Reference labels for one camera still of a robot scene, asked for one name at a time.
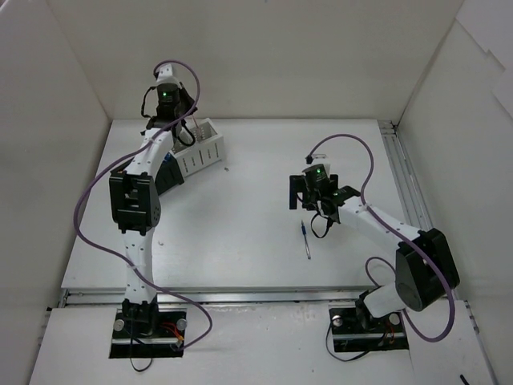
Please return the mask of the red pen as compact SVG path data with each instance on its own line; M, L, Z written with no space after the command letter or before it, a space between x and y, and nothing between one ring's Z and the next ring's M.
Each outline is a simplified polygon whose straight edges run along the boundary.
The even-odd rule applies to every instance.
M192 116L192 121L195 125L195 136L196 136L196 140L199 141L201 139L201 129L200 129L200 126L196 120L196 118L194 116Z

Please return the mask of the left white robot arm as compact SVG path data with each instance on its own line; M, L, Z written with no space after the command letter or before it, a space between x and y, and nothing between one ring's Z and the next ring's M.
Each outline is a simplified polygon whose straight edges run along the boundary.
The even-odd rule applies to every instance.
M109 178L112 217L122 233L128 260L123 318L144 337L160 328L157 293L150 286L151 243L161 215L156 177L180 134L182 117L194 109L194 99L181 82L159 83L155 89L156 116L149 119L140 152Z

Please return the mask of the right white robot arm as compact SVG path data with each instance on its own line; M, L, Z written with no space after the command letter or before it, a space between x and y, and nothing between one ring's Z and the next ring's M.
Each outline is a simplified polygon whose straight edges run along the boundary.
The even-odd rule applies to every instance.
M410 309L420 312L460 284L445 235L423 231L365 205L350 186L339 187L337 176L314 168L289 178L289 207L297 203L327 220L327 226L347 225L395 258L395 278L361 296L354 319L363 330L373 330L384 316Z

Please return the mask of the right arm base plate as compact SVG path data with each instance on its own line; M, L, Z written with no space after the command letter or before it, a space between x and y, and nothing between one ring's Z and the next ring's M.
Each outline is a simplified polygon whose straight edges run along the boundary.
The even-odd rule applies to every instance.
M356 307L329 308L328 346L338 354L408 351L409 343L399 312L366 318Z

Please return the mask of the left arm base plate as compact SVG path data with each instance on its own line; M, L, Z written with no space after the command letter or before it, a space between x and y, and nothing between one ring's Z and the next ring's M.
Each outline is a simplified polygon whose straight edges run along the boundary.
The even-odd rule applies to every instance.
M151 329L136 324L117 311L111 335L110 359L181 358L185 329L185 309L164 309Z

